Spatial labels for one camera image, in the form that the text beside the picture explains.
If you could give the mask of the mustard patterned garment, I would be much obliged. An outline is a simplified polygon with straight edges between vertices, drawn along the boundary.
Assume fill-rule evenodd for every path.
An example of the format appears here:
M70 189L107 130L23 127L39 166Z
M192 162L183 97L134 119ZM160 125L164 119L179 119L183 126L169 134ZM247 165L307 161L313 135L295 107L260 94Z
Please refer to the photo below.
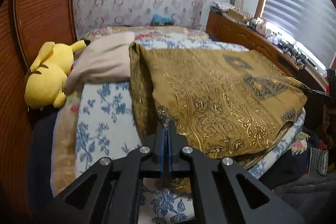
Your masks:
M302 84L256 51L165 48L131 44L130 93L141 138L160 116L189 146L211 159L253 167L297 120Z

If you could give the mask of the black white patterned bag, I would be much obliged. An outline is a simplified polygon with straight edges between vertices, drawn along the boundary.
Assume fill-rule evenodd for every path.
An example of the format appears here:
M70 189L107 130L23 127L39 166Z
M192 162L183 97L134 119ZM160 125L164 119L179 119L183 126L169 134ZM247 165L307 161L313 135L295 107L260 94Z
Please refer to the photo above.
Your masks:
M312 172L316 170L320 175L326 176L329 162L329 151L318 149L318 148L310 148L310 158L308 170Z

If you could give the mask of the pink floral quilt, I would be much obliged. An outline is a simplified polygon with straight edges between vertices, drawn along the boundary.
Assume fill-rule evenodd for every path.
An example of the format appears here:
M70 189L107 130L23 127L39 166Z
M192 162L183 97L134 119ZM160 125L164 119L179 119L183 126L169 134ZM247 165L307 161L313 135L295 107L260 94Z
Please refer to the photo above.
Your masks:
M91 42L117 32L134 32L135 42L141 39L210 40L200 31L182 27L104 27L86 35ZM80 93L73 93L59 110L54 127L51 156L50 186L53 196L75 180L76 131L81 102Z

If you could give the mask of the blue floral bedsheet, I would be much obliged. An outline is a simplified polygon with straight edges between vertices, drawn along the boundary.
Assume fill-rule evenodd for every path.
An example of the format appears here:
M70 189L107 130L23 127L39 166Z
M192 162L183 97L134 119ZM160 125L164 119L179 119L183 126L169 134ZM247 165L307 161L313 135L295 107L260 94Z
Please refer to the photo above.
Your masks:
M148 49L201 48L209 50L248 51L244 46L211 40L141 39ZM259 179L290 146L303 127L306 111L303 108L280 143L261 158L248 172ZM129 82L116 84L85 84L81 95L75 145L75 177L89 169L104 156L113 159L126 157L141 147L131 109ZM138 223L182 223L194 219L190 194L165 188L155 179L143 183L142 205Z

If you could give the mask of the pink kettle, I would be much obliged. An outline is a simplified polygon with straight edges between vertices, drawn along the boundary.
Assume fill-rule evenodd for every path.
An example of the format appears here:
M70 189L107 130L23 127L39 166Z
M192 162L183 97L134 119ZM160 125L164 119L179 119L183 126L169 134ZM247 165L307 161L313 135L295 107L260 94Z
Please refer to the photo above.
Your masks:
M256 26L256 31L262 36L266 36L267 31L266 23L267 23L266 20L261 19L260 21L258 21Z

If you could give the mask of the zebra window blind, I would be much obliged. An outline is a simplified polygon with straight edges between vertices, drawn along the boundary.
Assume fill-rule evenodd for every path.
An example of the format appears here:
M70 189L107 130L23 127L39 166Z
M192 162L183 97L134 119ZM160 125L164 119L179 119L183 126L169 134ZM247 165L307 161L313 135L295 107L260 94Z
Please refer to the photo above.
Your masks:
M264 0L261 17L292 37L320 71L335 55L335 7L331 0Z

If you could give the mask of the wooden sideboard cabinet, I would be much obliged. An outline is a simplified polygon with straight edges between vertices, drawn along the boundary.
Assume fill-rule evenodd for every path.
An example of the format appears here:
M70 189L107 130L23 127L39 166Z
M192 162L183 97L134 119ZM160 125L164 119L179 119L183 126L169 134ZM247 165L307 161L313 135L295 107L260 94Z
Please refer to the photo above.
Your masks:
M289 55L246 26L232 22L225 16L211 11L207 20L206 32L221 42L239 44L249 50L258 51L287 76L296 78L312 89L327 91L327 81L317 73L312 65L307 63L301 69Z

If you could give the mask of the yellow Pikachu plush toy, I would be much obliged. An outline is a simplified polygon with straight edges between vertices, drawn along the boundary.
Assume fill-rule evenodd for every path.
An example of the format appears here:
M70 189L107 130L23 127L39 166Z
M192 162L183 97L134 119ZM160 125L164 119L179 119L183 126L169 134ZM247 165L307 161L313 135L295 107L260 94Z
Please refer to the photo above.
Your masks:
M74 64L74 54L90 43L86 39L71 45L45 42L27 72L26 105L41 110L50 105L62 107L67 98L63 86Z

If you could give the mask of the cardboard box on cabinet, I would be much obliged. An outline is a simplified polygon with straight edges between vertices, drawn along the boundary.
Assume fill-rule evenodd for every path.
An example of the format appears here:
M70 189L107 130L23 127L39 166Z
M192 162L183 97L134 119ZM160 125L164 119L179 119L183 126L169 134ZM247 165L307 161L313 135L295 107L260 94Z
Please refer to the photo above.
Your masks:
M227 15L231 17L232 19L236 20L237 22L243 22L246 23L250 19L249 15L242 15L239 12L229 9L227 11Z

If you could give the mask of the folded beige cloth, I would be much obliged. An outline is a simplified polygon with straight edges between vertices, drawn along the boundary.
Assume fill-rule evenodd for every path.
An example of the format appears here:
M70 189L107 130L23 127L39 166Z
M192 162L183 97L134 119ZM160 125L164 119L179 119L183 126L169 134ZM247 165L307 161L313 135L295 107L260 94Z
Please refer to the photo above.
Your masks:
M101 37L82 52L63 91L68 96L81 92L85 84L118 83L130 79L129 46L134 32L119 32Z

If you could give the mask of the box with blue item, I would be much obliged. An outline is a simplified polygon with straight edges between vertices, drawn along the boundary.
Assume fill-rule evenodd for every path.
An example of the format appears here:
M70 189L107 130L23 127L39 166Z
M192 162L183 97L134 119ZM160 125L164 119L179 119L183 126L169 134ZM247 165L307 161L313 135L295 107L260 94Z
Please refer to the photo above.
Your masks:
M171 18L166 18L158 14L154 14L152 16L150 25L151 26L173 26L174 21Z

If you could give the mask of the wooden louvered wardrobe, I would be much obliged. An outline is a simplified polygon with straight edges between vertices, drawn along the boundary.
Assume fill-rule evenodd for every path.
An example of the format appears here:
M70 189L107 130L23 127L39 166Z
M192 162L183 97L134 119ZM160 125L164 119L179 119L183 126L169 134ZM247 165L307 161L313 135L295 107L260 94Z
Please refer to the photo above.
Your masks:
M26 214L26 167L33 119L25 76L47 41L77 39L72 0L1 0L1 211Z

